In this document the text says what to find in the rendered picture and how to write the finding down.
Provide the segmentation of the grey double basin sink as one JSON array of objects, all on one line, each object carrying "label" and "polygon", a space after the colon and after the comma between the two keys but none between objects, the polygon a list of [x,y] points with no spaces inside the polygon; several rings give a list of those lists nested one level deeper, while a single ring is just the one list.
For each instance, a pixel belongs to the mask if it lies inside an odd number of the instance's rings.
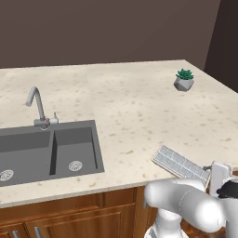
[{"label": "grey double basin sink", "polygon": [[93,120],[0,129],[0,187],[103,171]]}]

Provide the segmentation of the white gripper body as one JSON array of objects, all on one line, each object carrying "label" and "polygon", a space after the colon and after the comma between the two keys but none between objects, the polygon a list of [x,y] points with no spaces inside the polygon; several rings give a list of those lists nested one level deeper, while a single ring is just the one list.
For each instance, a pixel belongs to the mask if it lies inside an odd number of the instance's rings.
[{"label": "white gripper body", "polygon": [[218,197],[217,190],[222,187],[224,181],[231,175],[231,165],[214,161],[211,165],[209,194]]}]

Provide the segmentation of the grey metal tap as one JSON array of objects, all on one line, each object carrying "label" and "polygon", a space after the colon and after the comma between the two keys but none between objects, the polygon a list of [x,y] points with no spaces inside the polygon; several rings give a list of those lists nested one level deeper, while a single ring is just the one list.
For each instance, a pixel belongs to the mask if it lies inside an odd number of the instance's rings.
[{"label": "grey metal tap", "polygon": [[56,125],[59,122],[59,118],[57,117],[57,115],[54,115],[53,118],[47,118],[45,116],[40,92],[36,86],[33,86],[30,89],[25,105],[27,107],[31,107],[34,99],[36,99],[36,105],[39,112],[39,119],[35,119],[33,121],[33,125],[40,127],[42,130],[47,130],[48,127],[51,125]]}]

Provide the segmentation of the wooden drawer front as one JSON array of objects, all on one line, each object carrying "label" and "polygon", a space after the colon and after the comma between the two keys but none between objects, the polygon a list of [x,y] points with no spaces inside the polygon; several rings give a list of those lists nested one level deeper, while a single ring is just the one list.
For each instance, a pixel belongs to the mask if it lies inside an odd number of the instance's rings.
[{"label": "wooden drawer front", "polygon": [[130,188],[105,192],[103,198],[104,198],[104,205],[106,207],[113,207],[118,205],[130,205],[135,202],[135,189]]}]

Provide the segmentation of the wooden cupboard door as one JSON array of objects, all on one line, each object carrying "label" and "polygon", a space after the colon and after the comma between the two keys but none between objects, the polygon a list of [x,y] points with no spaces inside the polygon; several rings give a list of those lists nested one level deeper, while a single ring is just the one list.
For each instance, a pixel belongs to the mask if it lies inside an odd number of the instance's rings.
[{"label": "wooden cupboard door", "polygon": [[17,231],[20,238],[29,238],[22,223],[0,225],[0,238],[14,238],[13,231]]},{"label": "wooden cupboard door", "polygon": [[32,238],[38,227],[43,238],[133,238],[134,205],[83,211],[26,222]]}]

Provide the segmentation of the wooden cupboard side panel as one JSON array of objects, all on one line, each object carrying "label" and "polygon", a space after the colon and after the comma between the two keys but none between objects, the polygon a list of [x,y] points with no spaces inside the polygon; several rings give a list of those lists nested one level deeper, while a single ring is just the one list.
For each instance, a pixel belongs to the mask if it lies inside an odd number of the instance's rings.
[{"label": "wooden cupboard side panel", "polygon": [[143,208],[143,197],[144,186],[137,187],[133,238],[143,238],[145,232],[151,227],[156,218],[157,210],[155,208],[149,205]]}]

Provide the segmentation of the green plant in grey pot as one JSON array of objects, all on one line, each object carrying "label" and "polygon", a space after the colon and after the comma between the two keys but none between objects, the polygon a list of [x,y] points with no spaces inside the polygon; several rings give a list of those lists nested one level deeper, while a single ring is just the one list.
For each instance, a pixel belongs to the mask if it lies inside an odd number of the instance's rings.
[{"label": "green plant in grey pot", "polygon": [[193,74],[191,70],[184,70],[181,69],[180,71],[178,71],[178,73],[176,74],[176,80],[174,82],[174,87],[178,90],[178,91],[188,91],[193,83]]}]

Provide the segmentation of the pale grey ice cube tray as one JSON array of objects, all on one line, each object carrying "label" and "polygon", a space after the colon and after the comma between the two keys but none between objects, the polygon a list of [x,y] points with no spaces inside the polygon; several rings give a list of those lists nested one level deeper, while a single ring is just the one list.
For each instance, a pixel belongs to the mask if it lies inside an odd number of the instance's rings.
[{"label": "pale grey ice cube tray", "polygon": [[178,154],[172,149],[162,145],[155,153],[152,161],[180,179],[200,179],[207,188],[210,172]]}]

